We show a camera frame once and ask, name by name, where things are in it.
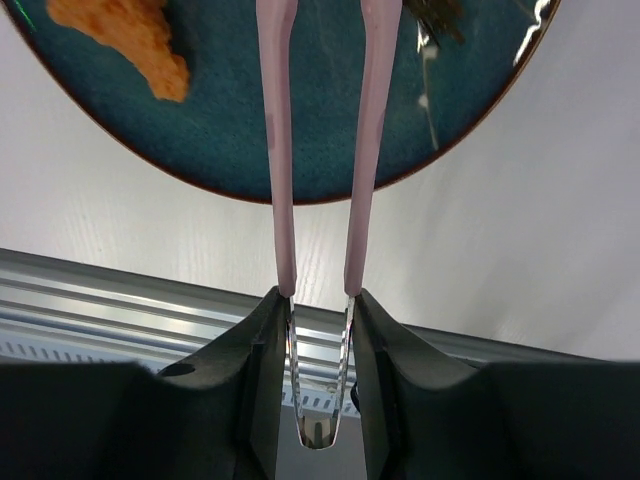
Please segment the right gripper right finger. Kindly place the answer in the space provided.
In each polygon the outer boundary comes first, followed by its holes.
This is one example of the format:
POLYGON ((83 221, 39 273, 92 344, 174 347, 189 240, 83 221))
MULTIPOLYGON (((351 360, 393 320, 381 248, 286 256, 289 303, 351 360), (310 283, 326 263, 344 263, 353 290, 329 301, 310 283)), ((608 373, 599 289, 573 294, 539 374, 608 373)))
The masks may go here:
POLYGON ((468 365, 368 292, 353 344, 371 479, 635 479, 639 366, 570 359, 468 365))

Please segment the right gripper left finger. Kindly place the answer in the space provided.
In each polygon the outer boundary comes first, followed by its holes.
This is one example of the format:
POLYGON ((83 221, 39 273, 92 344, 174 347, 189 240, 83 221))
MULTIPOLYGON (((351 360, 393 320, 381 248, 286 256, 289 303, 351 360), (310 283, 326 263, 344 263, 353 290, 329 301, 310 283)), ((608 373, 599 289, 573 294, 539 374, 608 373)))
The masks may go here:
POLYGON ((137 363, 1 369, 5 479, 271 479, 288 301, 152 372, 137 363))

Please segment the dark green seaweed piece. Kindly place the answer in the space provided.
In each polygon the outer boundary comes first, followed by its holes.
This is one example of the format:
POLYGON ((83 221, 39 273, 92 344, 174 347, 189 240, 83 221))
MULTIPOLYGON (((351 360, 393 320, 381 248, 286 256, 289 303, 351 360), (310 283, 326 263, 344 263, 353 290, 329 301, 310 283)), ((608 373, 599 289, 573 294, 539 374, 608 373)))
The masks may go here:
POLYGON ((403 6, 437 46, 445 37, 463 44, 465 38, 458 28, 464 10, 457 0, 403 0, 403 6))

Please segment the pink steel tongs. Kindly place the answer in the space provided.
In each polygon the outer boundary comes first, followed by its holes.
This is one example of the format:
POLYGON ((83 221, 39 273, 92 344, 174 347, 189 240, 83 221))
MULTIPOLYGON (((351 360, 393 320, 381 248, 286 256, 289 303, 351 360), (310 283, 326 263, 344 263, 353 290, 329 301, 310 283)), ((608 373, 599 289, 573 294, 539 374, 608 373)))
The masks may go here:
MULTIPOLYGON (((255 8, 278 288, 284 298, 292 299, 296 291, 297 267, 289 47, 298 4, 295 1, 258 1, 255 8)), ((372 197, 402 10, 403 4, 400 1, 364 1, 361 4, 366 45, 344 266, 344 291, 348 301, 336 391, 332 412, 327 418, 314 419, 303 411, 295 309, 289 307, 285 312, 297 431, 301 444, 312 450, 332 447, 339 431, 348 377, 351 328, 356 298, 363 285, 372 197)))

